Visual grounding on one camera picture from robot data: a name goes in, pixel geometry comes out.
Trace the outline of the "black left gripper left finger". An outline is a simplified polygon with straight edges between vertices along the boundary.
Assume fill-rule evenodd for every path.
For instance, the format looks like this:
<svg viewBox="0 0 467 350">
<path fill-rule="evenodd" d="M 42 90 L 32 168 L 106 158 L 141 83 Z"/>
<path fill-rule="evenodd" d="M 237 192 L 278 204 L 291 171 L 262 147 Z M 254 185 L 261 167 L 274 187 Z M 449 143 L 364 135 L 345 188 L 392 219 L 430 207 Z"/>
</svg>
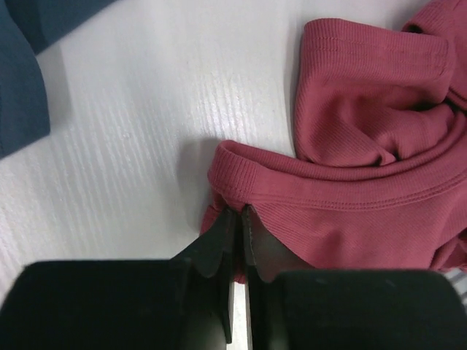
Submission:
<svg viewBox="0 0 467 350">
<path fill-rule="evenodd" d="M 27 265 L 1 306 L 3 349 L 224 349 L 233 338 L 236 215 L 169 260 Z"/>
</svg>

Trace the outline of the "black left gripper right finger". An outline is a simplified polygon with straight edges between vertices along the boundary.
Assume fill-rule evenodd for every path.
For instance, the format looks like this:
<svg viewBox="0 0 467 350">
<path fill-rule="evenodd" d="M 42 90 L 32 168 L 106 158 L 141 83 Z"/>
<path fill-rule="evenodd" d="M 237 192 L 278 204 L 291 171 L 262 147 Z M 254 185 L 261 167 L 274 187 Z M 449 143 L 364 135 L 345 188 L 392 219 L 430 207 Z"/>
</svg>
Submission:
<svg viewBox="0 0 467 350">
<path fill-rule="evenodd" d="M 466 309 L 424 270 L 317 269 L 242 213 L 250 349 L 464 349 Z"/>
</svg>

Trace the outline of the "maroon red tank top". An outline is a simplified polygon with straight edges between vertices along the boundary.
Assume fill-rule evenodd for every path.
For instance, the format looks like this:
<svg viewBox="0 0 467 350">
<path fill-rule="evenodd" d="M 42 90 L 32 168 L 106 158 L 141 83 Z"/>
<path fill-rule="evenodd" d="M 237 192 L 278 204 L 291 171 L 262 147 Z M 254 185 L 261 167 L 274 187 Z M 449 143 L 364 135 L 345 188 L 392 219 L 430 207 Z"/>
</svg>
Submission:
<svg viewBox="0 0 467 350">
<path fill-rule="evenodd" d="M 400 31 L 304 26 L 296 154 L 222 141 L 207 231 L 251 206 L 315 268 L 466 268 L 466 3 L 432 1 Z"/>
</svg>

